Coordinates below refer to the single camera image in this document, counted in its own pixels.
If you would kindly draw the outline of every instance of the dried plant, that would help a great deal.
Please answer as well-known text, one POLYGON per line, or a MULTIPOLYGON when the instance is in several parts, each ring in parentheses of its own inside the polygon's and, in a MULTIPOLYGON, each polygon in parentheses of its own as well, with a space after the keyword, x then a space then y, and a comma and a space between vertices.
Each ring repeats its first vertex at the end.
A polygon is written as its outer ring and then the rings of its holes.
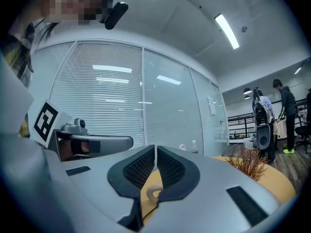
POLYGON ((241 155, 238 157, 233 157, 231 155, 226 162, 230 163, 255 181, 258 181, 263 175, 263 172, 267 169, 264 167, 264 164, 267 163, 266 159, 259 156, 258 149, 243 149, 241 155))

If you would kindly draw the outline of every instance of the person in black jacket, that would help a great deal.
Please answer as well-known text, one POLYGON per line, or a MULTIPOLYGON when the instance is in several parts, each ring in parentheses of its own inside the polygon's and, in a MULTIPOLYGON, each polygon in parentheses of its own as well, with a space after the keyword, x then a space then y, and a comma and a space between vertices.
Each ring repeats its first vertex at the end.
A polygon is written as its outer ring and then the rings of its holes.
POLYGON ((288 86, 283 85, 281 80, 273 80, 273 88, 278 90, 281 93, 282 97, 282 110, 278 116, 279 120, 285 115, 286 116, 286 134, 287 134, 287 148, 283 150, 283 153, 295 153, 294 144, 295 144, 295 98, 291 93, 288 86))

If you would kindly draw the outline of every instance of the window blind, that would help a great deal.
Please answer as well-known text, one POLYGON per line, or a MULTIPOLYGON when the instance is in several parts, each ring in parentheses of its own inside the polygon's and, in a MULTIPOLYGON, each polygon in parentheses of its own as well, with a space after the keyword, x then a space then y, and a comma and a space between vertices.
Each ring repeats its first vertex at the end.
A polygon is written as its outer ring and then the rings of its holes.
POLYGON ((32 133, 32 128, 39 109, 44 100, 49 99, 55 76, 72 44, 71 42, 37 50, 31 56, 34 73, 32 74, 29 92, 34 97, 34 101, 28 111, 28 123, 30 138, 33 140, 36 140, 36 138, 32 133))
POLYGON ((145 51, 145 106, 148 145, 187 151, 196 143, 203 154, 200 110, 190 69, 152 51, 145 51))
POLYGON ((78 42, 56 78, 51 101, 86 121, 90 134, 125 135, 143 145, 141 49, 78 42))

